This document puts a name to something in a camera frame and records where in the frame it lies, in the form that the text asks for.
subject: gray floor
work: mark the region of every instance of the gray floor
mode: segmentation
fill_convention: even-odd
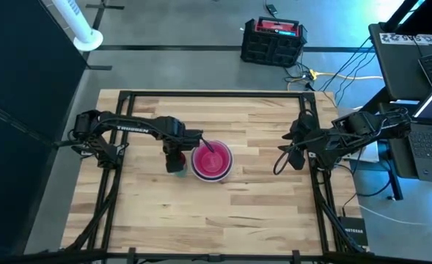
[[[97,0],[80,0],[91,23],[96,10],[84,8]],[[244,22],[266,16],[263,0],[115,0],[125,10],[107,10],[100,31],[105,44],[240,45]],[[367,25],[385,21],[401,1],[392,0],[270,0],[280,18],[300,20],[309,31],[308,46],[359,46],[367,37]],[[54,6],[48,7],[65,28]],[[113,65],[112,71],[86,71],[75,99],[66,131],[73,117],[95,107],[100,89],[254,89],[286,90],[281,68],[243,63],[239,52],[230,51],[94,51],[91,65]],[[336,72],[350,54],[306,53],[304,64],[319,72]],[[349,73],[352,67],[345,70]],[[374,59],[358,76],[381,75]],[[315,88],[326,80],[320,77]],[[336,91],[334,81],[328,90]],[[355,81],[341,107],[366,103],[383,87],[382,80]],[[37,215],[26,252],[57,250],[65,227],[80,163],[69,149],[62,149]],[[373,192],[387,181],[385,172],[359,171],[356,187]],[[361,198],[365,207],[403,221],[432,223],[432,183],[400,179],[405,200],[386,199],[387,189],[372,198]],[[370,249],[378,255],[432,260],[432,226],[399,224],[365,210]]]

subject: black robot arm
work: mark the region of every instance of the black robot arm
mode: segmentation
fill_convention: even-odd
[[[290,145],[279,146],[288,153],[288,162],[294,169],[304,165],[303,150],[315,157],[320,169],[333,169],[347,154],[355,153],[379,139],[399,139],[410,131],[408,111],[397,108],[385,114],[355,112],[333,120],[333,127],[321,129],[311,111],[300,113],[283,139],[292,140]]]
[[[106,142],[102,134],[111,130],[146,133],[161,140],[168,172],[181,171],[184,166],[182,151],[199,147],[202,139],[201,130],[186,129],[185,124],[174,117],[148,119],[92,110],[76,117],[72,130],[76,138],[74,143],[84,146],[74,146],[73,149],[82,155],[94,155],[101,168],[115,169],[122,162],[122,151],[127,146],[114,146]]]

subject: wooden table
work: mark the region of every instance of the wooden table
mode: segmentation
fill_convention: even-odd
[[[97,109],[114,111],[119,92],[102,90]],[[329,128],[337,110],[324,94],[315,96],[321,126]],[[206,139],[230,147],[235,163],[222,183],[198,180],[191,170],[178,178],[166,173],[160,141],[130,133],[109,251],[136,247],[139,253],[291,254],[298,249],[301,254],[322,254],[308,166],[272,173],[281,154],[277,146],[289,143],[281,136],[298,112],[295,98],[138,97],[134,116],[172,115],[187,128],[203,129]],[[94,158],[82,162],[63,246],[92,218],[101,172]],[[340,212],[356,191],[353,179],[346,169],[337,168],[331,182]],[[361,217],[356,198],[346,212]]]

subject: black curtain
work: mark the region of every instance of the black curtain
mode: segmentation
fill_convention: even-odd
[[[60,140],[86,65],[41,1],[0,0],[0,109]],[[55,155],[0,120],[0,257],[23,253]]]

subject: battery pack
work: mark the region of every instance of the battery pack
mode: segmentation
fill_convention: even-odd
[[[307,30],[298,21],[259,17],[245,23],[241,58],[244,62],[292,67],[306,43]]]

